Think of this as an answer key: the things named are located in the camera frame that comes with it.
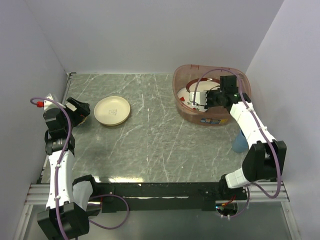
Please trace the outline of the white watermelon pattern plate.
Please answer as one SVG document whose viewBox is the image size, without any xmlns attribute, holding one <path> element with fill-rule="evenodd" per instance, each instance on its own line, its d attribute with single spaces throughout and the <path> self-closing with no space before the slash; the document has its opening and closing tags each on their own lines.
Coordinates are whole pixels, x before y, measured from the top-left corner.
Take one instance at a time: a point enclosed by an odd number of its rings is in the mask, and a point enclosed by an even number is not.
<svg viewBox="0 0 320 240">
<path fill-rule="evenodd" d="M 204 112 L 204 113 L 208 111 L 208 109 L 205 109 L 204 106 L 201 106 L 199 104 L 193 104 L 190 98 L 190 93 L 187 91 L 185 87 L 178 91 L 177 96 L 183 105 L 193 110 L 197 110 L 199 112 Z"/>
</svg>

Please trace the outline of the red rimmed cream plate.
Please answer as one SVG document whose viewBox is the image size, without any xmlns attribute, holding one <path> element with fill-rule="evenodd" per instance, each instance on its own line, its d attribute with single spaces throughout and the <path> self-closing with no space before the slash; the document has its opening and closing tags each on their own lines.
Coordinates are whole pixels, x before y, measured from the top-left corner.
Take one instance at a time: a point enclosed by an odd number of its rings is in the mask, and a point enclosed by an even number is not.
<svg viewBox="0 0 320 240">
<path fill-rule="evenodd" d="M 198 78 L 191 80 L 190 82 L 187 83 L 186 85 L 186 90 L 190 92 L 194 92 L 196 85 L 198 82 Z M 198 84 L 197 91 L 202 92 L 202 91 L 208 91 L 210 89 L 214 89 L 220 86 L 220 80 L 215 79 L 215 78 L 207 78 L 204 77 L 201 79 L 201 81 Z"/>
</svg>

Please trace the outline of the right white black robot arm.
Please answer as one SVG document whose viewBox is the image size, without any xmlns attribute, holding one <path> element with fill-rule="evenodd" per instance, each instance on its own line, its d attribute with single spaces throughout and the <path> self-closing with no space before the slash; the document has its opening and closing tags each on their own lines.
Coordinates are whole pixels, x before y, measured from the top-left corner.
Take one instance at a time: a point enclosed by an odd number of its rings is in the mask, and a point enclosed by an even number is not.
<svg viewBox="0 0 320 240">
<path fill-rule="evenodd" d="M 248 152 L 241 168 L 225 175 L 225 183 L 219 186 L 219 195 L 230 199 L 236 189 L 254 185 L 262 189 L 259 180 L 277 180 L 275 193 L 263 193 L 270 199 L 278 197 L 281 191 L 281 176 L 284 169 L 287 146 L 276 140 L 264 126 L 250 97 L 243 92 L 241 79 L 235 75 L 220 77 L 220 87 L 206 92 L 206 108 L 222 106 L 238 123 L 248 144 Z"/>
</svg>

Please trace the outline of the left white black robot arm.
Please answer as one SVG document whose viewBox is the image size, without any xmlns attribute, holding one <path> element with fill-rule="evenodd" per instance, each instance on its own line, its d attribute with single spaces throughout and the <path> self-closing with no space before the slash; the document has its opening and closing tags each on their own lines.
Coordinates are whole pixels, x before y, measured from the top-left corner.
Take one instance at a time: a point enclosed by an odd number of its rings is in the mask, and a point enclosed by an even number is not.
<svg viewBox="0 0 320 240">
<path fill-rule="evenodd" d="M 70 240 L 89 232 L 88 201 L 94 201 L 99 188 L 91 175 L 73 180 L 75 138 L 72 129 L 90 115 L 90 105 L 69 97 L 65 104 L 52 95 L 38 98 L 47 126 L 45 152 L 50 164 L 49 195 L 45 211 L 37 223 L 49 240 Z"/>
</svg>

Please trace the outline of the translucent pink plastic bin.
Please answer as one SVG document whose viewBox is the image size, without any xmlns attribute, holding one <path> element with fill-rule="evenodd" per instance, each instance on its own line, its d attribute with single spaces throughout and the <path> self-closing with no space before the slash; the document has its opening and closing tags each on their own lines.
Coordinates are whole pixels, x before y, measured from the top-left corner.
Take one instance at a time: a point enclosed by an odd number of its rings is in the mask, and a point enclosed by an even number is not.
<svg viewBox="0 0 320 240">
<path fill-rule="evenodd" d="M 251 96 L 251 86 L 246 75 L 236 68 L 214 67 L 204 65 L 186 64 L 178 67 L 173 75 L 172 89 L 175 98 L 175 105 L 178 113 L 187 121 L 202 126 L 223 126 L 228 124 L 232 117 L 223 106 L 216 106 L 207 109 L 207 112 L 194 110 L 182 104 L 178 98 L 178 91 L 185 88 L 191 80 L 198 79 L 195 90 L 203 78 L 220 80 L 221 76 L 233 76 L 237 74 L 242 80 L 242 91 Z"/>
</svg>

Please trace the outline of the cream ceramic bowl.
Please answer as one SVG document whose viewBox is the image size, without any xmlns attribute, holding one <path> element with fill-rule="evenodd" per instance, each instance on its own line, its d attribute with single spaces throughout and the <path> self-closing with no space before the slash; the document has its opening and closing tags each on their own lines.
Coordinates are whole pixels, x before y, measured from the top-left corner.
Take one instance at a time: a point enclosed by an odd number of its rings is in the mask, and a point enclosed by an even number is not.
<svg viewBox="0 0 320 240">
<path fill-rule="evenodd" d="M 87 120 L 88 117 L 85 117 L 76 127 L 79 127 L 81 126 L 86 120 Z"/>
</svg>

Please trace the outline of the blue plastic cup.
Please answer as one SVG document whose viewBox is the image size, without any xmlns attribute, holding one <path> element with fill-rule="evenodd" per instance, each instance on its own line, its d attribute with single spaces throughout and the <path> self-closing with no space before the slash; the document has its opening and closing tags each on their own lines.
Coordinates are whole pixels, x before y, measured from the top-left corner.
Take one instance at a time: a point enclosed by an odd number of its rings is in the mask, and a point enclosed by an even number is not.
<svg viewBox="0 0 320 240">
<path fill-rule="evenodd" d="M 238 135 L 236 136 L 236 138 L 234 139 L 233 143 L 232 143 L 232 147 L 231 149 L 235 152 L 235 153 L 243 153 L 248 149 L 248 142 L 247 139 L 243 133 L 242 130 L 240 130 L 240 132 L 238 133 Z"/>
</svg>

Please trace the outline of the plain cream plate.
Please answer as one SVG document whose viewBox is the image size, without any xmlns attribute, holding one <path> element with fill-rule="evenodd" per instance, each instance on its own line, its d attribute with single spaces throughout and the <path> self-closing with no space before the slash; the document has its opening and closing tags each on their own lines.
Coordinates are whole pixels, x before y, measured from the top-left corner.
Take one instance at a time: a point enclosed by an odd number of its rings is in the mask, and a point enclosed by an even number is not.
<svg viewBox="0 0 320 240">
<path fill-rule="evenodd" d="M 109 96 L 100 100 L 94 108 L 95 119 L 106 126 L 117 126 L 125 122 L 131 112 L 129 102 L 120 96 Z"/>
</svg>

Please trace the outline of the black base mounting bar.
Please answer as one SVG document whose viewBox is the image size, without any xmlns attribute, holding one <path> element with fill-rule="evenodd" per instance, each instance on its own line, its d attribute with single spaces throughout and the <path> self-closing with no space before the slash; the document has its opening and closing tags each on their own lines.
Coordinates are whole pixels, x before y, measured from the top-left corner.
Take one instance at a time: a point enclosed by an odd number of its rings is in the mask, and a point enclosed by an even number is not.
<svg viewBox="0 0 320 240">
<path fill-rule="evenodd" d="M 229 189 L 219 182 L 96 182 L 92 175 L 75 179 L 92 186 L 90 200 L 101 204 L 102 213 L 118 211 L 202 210 L 215 211 L 216 202 L 247 200 L 243 188 Z"/>
</svg>

